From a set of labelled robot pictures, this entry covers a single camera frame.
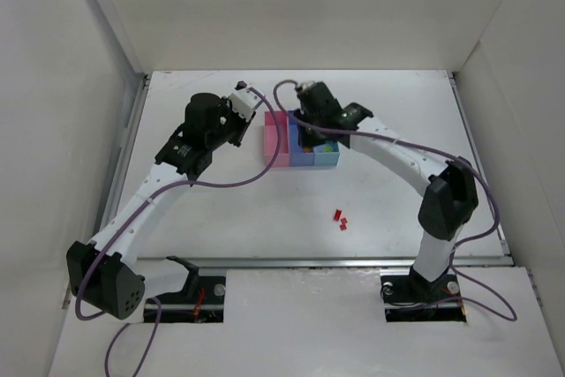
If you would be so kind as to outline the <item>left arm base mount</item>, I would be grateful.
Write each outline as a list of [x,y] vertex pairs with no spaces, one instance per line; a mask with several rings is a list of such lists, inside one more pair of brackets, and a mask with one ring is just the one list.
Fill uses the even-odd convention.
[[223,322],[226,277],[201,273],[188,260],[169,256],[145,274],[142,320],[153,323]]

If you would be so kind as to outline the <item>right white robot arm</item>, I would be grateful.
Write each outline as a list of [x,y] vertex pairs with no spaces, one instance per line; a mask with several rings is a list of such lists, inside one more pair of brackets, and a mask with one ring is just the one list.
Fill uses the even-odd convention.
[[300,106],[293,115],[302,123],[302,146],[340,143],[394,172],[422,198],[418,255],[408,275],[383,283],[383,297],[394,305],[439,300],[451,280],[448,267],[457,238],[478,206],[473,174],[460,162],[442,162],[403,146],[372,111],[355,102],[342,106],[321,81],[300,85],[296,93]]

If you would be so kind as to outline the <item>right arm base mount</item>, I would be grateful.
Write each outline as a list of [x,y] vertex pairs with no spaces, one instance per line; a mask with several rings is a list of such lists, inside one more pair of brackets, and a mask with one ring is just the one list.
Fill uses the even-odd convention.
[[466,322],[457,278],[449,272],[433,283],[415,273],[382,275],[380,283],[387,322]]

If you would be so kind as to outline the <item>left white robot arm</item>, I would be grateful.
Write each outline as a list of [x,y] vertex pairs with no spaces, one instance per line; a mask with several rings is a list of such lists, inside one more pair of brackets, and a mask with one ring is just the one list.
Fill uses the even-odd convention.
[[88,242],[75,242],[66,254],[72,294],[119,320],[139,304],[179,292],[190,274],[188,263],[169,257],[145,272],[136,263],[143,245],[168,209],[211,164],[213,152],[240,146],[261,104],[251,87],[220,97],[198,93],[185,107],[185,120],[154,158],[147,176],[122,210]]

